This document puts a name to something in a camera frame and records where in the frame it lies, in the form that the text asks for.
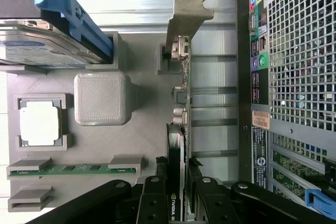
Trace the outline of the green RAM stick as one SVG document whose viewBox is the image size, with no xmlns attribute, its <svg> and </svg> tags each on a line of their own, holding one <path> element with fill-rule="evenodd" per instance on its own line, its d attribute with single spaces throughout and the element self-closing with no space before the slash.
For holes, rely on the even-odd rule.
<svg viewBox="0 0 336 224">
<path fill-rule="evenodd" d="M 9 177 L 43 177 L 58 175 L 135 174 L 135 168 L 109 168 L 108 164 L 49 164 L 40 170 L 9 172 Z"/>
</svg>

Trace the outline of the blue case release latch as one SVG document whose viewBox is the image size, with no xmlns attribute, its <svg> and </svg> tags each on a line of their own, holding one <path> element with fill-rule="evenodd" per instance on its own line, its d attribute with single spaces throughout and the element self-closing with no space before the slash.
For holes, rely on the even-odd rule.
<svg viewBox="0 0 336 224">
<path fill-rule="evenodd" d="M 307 207 L 311 207 L 320 214 L 336 220 L 336 200 L 324 194 L 318 189 L 306 189 L 304 201 Z"/>
</svg>

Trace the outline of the grey printed parts rack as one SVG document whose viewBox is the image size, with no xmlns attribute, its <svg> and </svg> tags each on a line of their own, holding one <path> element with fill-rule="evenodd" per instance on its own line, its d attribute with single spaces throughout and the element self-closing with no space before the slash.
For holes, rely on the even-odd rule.
<svg viewBox="0 0 336 224">
<path fill-rule="evenodd" d="M 167 158 L 166 126 L 172 122 L 172 91 L 181 84 L 180 63 L 166 51 L 164 34 L 114 34 L 112 65 L 51 68 L 45 74 L 7 75 L 9 212 L 55 209 L 111 181 L 131 185 L 156 174 Z M 52 101 L 60 109 L 54 146 L 22 146 L 19 109 L 27 101 Z M 49 164 L 108 164 L 135 174 L 9 177 Z"/>
</svg>

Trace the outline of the silver CPU chip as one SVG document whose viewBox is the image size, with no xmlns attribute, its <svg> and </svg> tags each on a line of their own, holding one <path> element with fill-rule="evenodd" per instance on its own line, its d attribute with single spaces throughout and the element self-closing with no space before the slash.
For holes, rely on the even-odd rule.
<svg viewBox="0 0 336 224">
<path fill-rule="evenodd" d="M 19 109 L 22 146 L 54 146 L 60 139 L 60 109 L 52 101 L 27 101 Z"/>
</svg>

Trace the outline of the black open PC case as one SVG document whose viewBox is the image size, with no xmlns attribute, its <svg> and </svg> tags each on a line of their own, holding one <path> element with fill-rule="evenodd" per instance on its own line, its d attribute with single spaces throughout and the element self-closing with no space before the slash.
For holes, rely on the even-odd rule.
<svg viewBox="0 0 336 224">
<path fill-rule="evenodd" d="M 317 212 L 306 189 L 336 200 L 336 0 L 237 4 L 239 139 L 251 181 Z"/>
</svg>

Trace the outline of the hard disk with blue caddy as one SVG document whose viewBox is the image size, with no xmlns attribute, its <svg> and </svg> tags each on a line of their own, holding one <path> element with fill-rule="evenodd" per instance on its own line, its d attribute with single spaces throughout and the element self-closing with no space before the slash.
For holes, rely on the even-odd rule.
<svg viewBox="0 0 336 224">
<path fill-rule="evenodd" d="M 77 0 L 0 0 L 0 65 L 113 63 L 113 39 Z"/>
</svg>

